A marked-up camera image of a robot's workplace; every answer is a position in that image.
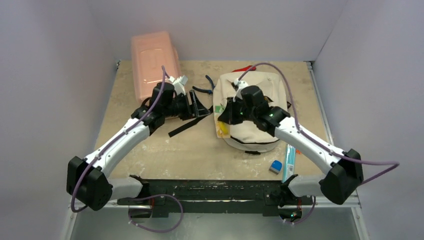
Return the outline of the banana eraser blister pack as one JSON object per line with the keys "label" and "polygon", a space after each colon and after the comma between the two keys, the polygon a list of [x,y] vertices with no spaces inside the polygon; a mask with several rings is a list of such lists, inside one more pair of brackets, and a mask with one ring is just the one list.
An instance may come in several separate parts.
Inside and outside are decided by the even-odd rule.
{"label": "banana eraser blister pack", "polygon": [[223,111],[224,107],[222,105],[215,105],[213,107],[213,118],[216,135],[218,138],[226,139],[231,137],[229,125],[218,120]]}

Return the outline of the cream canvas backpack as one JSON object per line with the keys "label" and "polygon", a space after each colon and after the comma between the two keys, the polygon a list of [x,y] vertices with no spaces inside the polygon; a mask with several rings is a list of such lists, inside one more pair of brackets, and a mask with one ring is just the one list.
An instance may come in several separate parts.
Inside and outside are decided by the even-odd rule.
{"label": "cream canvas backpack", "polygon": [[212,94],[216,136],[229,146],[252,154],[274,150],[280,140],[254,123],[272,107],[288,109],[283,79],[263,71],[222,74]]}

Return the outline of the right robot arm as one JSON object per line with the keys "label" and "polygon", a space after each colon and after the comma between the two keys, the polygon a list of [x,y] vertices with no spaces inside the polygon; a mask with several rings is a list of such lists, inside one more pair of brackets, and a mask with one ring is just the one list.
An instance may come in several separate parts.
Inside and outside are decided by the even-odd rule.
{"label": "right robot arm", "polygon": [[247,86],[227,99],[217,118],[227,125],[253,122],[261,131],[293,146],[324,174],[303,177],[294,174],[283,184],[280,196],[288,204],[303,196],[324,196],[342,205],[364,182],[361,155],[354,149],[338,148],[300,126],[289,112],[270,106],[259,87]]}

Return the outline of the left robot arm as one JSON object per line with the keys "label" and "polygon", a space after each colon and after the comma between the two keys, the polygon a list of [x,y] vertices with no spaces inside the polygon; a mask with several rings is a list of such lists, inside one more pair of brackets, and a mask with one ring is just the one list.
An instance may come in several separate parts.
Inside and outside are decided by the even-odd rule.
{"label": "left robot arm", "polygon": [[66,191],[71,195],[70,207],[74,213],[89,207],[103,208],[110,200],[131,199],[138,205],[146,203],[149,191],[139,176],[109,180],[117,164],[139,143],[150,137],[169,117],[195,123],[210,115],[194,90],[177,90],[169,82],[158,83],[152,95],[145,99],[125,125],[106,143],[84,158],[73,157],[67,166]]}

